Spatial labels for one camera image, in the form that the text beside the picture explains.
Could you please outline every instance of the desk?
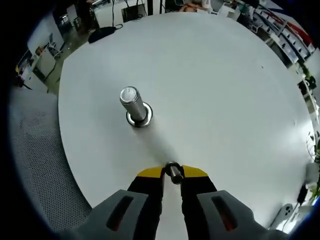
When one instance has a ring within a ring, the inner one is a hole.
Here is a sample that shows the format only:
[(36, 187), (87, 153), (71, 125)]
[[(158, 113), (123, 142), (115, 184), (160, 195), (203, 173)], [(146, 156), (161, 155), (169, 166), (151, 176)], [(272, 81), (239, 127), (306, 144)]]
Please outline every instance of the desk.
[[(126, 86), (152, 107), (147, 128), (127, 123)], [(312, 122), (291, 74), (227, 17), (159, 14), (84, 44), (63, 63), (58, 111), (66, 158), (92, 207), (142, 169), (175, 160), (206, 171), (268, 226), (296, 202), (309, 162)], [(187, 239), (180, 189), (169, 182), (157, 239)]]

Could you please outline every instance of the gray gripper housing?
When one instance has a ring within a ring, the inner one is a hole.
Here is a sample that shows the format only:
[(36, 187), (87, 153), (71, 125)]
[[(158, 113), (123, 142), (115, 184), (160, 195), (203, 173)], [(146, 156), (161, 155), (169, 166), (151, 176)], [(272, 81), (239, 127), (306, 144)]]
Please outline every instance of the gray gripper housing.
[[(80, 240), (133, 240), (139, 214), (148, 195), (119, 190), (92, 209), (88, 219), (78, 228), (60, 233), (62, 239)], [(250, 208), (227, 191), (197, 195), (208, 224), (210, 240), (284, 240), (288, 235), (278, 230), (267, 230), (254, 219)], [(117, 229), (108, 227), (113, 212), (123, 201), (128, 204)], [(223, 203), (234, 229), (227, 230), (215, 203)]]

